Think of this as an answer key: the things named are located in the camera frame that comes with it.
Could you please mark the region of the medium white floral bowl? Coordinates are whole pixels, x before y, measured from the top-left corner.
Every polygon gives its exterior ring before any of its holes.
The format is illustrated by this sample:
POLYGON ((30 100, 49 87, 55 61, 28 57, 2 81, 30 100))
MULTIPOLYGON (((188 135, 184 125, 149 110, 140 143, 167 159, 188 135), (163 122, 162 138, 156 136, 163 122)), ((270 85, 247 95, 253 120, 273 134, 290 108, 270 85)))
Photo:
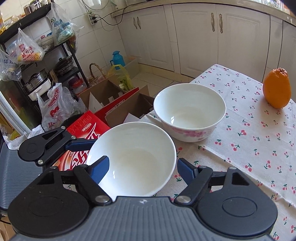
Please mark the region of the medium white floral bowl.
POLYGON ((170 180, 177 161, 171 137, 162 128, 139 121, 123 123, 101 135, 86 164, 102 156, 109 158, 109 170, 98 185, 113 200, 153 196, 170 180))

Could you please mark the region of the large white floral bowl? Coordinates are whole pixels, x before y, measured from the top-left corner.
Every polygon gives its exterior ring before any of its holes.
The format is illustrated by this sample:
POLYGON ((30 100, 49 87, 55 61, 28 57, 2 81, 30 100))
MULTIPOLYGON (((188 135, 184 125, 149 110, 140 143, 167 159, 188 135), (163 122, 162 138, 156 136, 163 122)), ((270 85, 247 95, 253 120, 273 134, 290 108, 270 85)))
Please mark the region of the large white floral bowl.
POLYGON ((194 143, 213 133, 224 118, 226 103, 209 87, 181 83, 158 93, 154 99, 154 112, 171 137, 194 143))

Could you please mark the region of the black metal kitchen shelf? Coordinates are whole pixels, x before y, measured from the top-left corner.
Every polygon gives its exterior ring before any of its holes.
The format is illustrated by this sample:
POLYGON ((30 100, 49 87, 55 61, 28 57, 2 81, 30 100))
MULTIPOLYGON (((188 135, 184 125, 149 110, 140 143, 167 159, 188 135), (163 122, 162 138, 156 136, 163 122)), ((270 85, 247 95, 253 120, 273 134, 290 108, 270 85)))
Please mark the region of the black metal kitchen shelf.
MULTIPOLYGON (((42 11, 47 13, 46 17, 51 22, 51 37, 54 47, 65 43, 69 44, 72 40, 76 40, 81 27, 71 22, 66 12, 56 3, 45 5, 23 18, 24 24, 30 25, 37 20, 42 16, 42 11)), ((14 51, 11 54, 1 51, 1 82, 21 81, 21 66, 42 61, 47 52, 50 52, 50 50, 42 48, 41 45, 26 35, 22 28, 18 28, 14 51)), ((34 79, 38 79, 41 74, 41 72, 33 74, 26 83, 29 86, 27 94, 32 101, 35 101, 50 89, 51 82, 48 73, 45 73, 44 77, 34 83, 34 79)))

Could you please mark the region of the white kitchen cabinets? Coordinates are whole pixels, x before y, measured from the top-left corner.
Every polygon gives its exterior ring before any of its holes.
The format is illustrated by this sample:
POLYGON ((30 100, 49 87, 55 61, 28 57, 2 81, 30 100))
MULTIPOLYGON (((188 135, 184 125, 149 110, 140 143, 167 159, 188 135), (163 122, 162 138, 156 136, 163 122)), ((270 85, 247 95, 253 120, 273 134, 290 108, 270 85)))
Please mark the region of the white kitchen cabinets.
POLYGON ((151 1, 115 13, 128 55, 197 77, 220 64, 262 81, 281 67, 295 88, 295 18, 252 1, 151 1))

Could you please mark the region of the cherry print tablecloth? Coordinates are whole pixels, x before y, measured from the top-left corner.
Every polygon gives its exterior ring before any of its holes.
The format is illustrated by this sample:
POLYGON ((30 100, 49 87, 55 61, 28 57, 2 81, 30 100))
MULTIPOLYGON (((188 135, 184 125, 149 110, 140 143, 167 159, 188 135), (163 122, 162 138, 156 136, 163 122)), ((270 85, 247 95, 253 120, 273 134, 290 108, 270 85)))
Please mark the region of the cherry print tablecloth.
POLYGON ((295 240, 295 103, 273 108, 262 83, 213 65, 191 83, 219 93, 226 113, 208 138, 174 140, 177 161, 198 168, 187 185, 177 171, 149 201, 158 240, 295 240))

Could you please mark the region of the white red plastic bag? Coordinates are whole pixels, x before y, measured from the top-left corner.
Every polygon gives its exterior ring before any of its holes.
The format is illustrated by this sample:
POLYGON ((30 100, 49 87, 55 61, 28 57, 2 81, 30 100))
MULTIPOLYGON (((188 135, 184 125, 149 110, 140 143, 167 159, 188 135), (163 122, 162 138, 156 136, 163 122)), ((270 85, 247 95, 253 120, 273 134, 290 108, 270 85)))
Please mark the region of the white red plastic bag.
POLYGON ((76 101, 67 87, 61 83, 55 84, 48 92, 48 100, 37 95, 39 108, 42 115, 41 126, 45 131, 58 128, 61 124, 75 114, 84 114, 87 108, 83 101, 76 101))

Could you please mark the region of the brown cardboard box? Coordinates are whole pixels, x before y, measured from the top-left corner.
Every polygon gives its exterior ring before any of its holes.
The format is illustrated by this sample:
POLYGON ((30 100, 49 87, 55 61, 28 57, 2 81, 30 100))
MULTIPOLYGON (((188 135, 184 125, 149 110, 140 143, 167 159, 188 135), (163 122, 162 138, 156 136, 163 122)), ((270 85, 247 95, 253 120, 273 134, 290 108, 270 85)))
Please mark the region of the brown cardboard box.
POLYGON ((115 127, 131 116, 137 121, 153 110, 154 98, 149 95, 148 86, 122 90, 119 81, 111 76, 79 94, 86 108, 109 127, 115 127))

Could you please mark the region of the wicker basket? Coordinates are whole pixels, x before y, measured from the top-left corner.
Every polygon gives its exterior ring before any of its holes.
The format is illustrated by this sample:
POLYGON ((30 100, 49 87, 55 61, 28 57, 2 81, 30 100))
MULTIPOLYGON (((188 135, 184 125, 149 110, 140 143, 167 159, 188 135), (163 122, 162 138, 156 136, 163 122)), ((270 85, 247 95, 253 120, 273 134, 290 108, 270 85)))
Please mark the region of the wicker basket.
POLYGON ((100 82, 106 79, 106 74, 104 70, 96 63, 91 63, 89 65, 90 71, 90 82, 100 82))

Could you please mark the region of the yellow plastic bag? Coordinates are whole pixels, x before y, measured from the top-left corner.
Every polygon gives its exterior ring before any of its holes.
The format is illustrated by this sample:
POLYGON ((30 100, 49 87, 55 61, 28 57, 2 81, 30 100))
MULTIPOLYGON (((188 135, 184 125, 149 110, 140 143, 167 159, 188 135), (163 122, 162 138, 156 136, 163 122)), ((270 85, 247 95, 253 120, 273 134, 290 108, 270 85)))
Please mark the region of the yellow plastic bag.
POLYGON ((132 84, 130 74, 128 71, 121 65, 112 65, 109 71, 107 72, 107 77, 114 77, 116 84, 124 90, 124 91, 130 91, 134 89, 134 86, 132 84))

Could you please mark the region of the teal thermos jug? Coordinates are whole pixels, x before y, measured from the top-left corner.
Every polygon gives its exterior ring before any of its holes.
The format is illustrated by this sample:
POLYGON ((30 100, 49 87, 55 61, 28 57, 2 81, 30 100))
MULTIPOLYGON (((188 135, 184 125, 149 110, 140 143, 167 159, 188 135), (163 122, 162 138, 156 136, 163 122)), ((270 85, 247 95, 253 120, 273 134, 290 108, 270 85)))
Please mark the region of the teal thermos jug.
POLYGON ((112 53, 112 59, 110 60, 111 66, 116 65, 116 70, 120 69, 118 65, 121 65, 123 67, 125 66, 124 58, 121 54, 119 54, 119 52, 120 51, 114 51, 112 53))

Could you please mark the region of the hanging bag with snacks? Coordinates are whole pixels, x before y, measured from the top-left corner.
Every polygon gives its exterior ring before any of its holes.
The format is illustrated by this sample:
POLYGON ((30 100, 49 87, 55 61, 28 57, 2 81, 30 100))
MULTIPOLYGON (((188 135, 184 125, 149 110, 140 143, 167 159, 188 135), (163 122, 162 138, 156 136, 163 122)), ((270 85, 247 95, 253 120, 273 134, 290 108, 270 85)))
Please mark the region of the hanging bag with snacks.
POLYGON ((33 39, 18 28, 16 50, 9 59, 16 64, 28 64, 43 60, 45 51, 33 39))

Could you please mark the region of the pointed orange without leaf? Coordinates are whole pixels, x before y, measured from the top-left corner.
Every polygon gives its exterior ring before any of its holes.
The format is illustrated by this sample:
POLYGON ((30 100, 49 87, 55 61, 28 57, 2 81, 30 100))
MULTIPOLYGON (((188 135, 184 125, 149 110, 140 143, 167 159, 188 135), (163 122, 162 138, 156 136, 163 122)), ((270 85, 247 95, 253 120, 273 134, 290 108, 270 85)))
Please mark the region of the pointed orange without leaf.
POLYGON ((266 101, 276 109, 284 108, 292 97, 288 73, 283 68, 269 72, 263 81, 263 95, 266 101))

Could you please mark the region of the clear hanging plastic bag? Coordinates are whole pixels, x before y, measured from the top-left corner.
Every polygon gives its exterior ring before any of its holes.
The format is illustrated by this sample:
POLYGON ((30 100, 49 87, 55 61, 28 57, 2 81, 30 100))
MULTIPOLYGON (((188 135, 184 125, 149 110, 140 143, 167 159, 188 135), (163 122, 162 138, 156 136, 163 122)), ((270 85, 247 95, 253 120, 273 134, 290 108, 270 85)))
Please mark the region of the clear hanging plastic bag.
POLYGON ((60 45, 75 35, 74 24, 66 12, 56 3, 51 3, 51 10, 46 17, 52 26, 54 44, 60 45))

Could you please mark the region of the white power strip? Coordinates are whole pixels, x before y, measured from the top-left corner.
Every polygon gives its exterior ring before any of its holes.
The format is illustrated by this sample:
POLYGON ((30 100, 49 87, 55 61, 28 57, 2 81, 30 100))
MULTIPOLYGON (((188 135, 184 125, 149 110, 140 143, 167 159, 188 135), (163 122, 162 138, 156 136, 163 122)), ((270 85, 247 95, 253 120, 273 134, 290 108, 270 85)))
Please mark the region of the white power strip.
POLYGON ((88 11, 88 12, 87 12, 87 16, 88 16, 88 19, 89 19, 90 24, 91 24, 92 26, 95 25, 95 24, 98 22, 98 20, 97 20, 98 15, 97 15, 97 14, 94 14, 93 12, 88 11))

